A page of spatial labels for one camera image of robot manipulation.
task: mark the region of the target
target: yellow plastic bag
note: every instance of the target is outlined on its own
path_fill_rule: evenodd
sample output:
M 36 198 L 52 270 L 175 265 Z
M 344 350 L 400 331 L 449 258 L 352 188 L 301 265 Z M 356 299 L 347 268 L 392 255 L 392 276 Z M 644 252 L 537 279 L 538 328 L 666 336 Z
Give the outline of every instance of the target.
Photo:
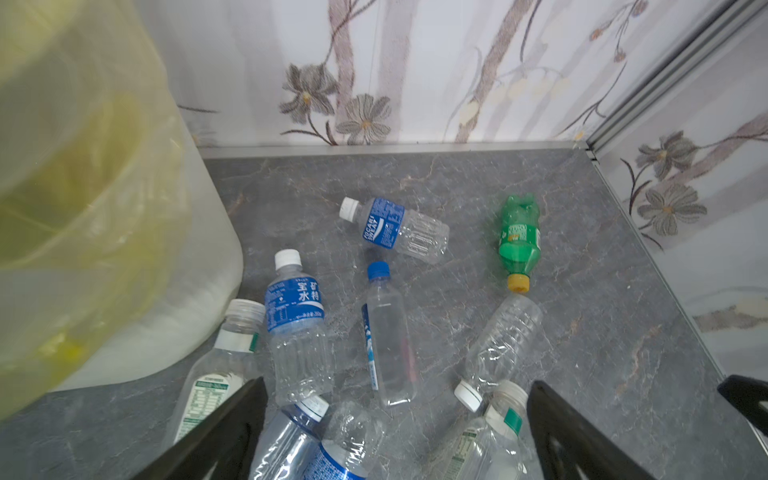
M 128 0 L 0 0 L 0 419 L 164 292 L 181 126 Z

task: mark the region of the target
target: empty bottle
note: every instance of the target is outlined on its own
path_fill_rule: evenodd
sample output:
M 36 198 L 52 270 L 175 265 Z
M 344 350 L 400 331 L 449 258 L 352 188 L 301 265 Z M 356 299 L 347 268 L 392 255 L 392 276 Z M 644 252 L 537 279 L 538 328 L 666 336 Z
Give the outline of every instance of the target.
M 389 282 L 389 265 L 368 266 L 370 287 L 362 319 L 374 390 L 383 407 L 410 403 L 416 396 L 416 368 L 402 295 Z
M 360 480 L 376 466 L 384 422 L 360 404 L 345 401 L 333 413 L 325 438 L 303 480 Z
M 248 479 L 299 480 L 317 453 L 317 425 L 327 410 L 319 396 L 280 410 L 259 437 Z
M 253 352 L 264 323 L 264 305 L 235 299 L 224 314 L 213 349 L 190 369 L 163 440 L 166 450 L 234 394 L 260 376 Z
M 504 380 L 496 387 L 482 417 L 448 438 L 431 461 L 430 480 L 517 480 L 526 472 L 518 435 L 528 395 Z
M 339 217 L 357 223 L 364 240 L 427 263 L 439 262 L 448 247 L 448 225 L 383 198 L 361 205 L 346 197 Z
M 301 270 L 296 250 L 275 253 L 275 270 L 277 278 L 266 288 L 264 302 L 272 335 L 275 401 L 281 406 L 330 392 L 333 367 L 317 280 Z
M 498 254 L 507 269 L 507 288 L 526 293 L 531 288 L 531 271 L 541 258 L 538 205 L 533 194 L 510 195 L 502 211 L 502 232 Z
M 462 381 L 454 390 L 465 407 L 477 412 L 483 395 L 515 374 L 538 324 L 541 309 L 529 298 L 510 293 L 470 347 Z

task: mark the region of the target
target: gray marble floor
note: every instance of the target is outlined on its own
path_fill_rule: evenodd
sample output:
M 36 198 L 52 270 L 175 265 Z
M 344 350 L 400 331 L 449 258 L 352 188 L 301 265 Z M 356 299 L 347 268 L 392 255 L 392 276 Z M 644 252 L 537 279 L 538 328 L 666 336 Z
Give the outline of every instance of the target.
M 542 260 L 530 297 L 545 312 L 518 380 L 543 379 L 658 478 L 760 478 L 768 458 L 716 393 L 718 375 L 693 330 L 580 151 L 209 161 L 243 244 L 241 296 L 261 301 L 273 254 L 297 248 L 323 291 L 336 336 L 332 402 L 373 400 L 359 307 L 371 260 L 390 262 L 406 296 L 422 390 L 390 413 L 371 479 L 409 480 L 461 421 L 452 394 L 467 345 L 506 295 L 495 253 L 506 195 L 534 192 Z M 388 197 L 451 227 L 429 266 L 363 245 L 338 218 L 345 196 Z M 49 394 L 0 425 L 3 478 L 130 478 L 158 445 L 191 363 L 116 386 Z M 268 386 L 268 352 L 262 349 Z M 535 463 L 528 478 L 540 478 Z

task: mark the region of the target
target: blue bottle cap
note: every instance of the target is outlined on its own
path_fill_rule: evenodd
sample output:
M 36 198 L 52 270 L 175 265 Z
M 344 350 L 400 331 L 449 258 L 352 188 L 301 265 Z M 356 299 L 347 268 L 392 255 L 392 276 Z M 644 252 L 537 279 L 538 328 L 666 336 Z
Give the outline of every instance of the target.
M 368 280 L 383 276 L 389 277 L 389 265 L 386 262 L 373 262 L 368 265 Z

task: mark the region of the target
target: wall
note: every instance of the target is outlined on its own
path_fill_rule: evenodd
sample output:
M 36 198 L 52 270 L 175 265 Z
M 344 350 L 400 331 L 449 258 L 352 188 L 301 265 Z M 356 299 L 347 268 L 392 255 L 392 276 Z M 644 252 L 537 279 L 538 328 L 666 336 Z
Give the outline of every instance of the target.
M 768 380 L 768 14 L 737 37 L 598 158 L 720 368 Z
M 580 140 L 722 1 L 137 4 L 196 142 L 258 146 Z

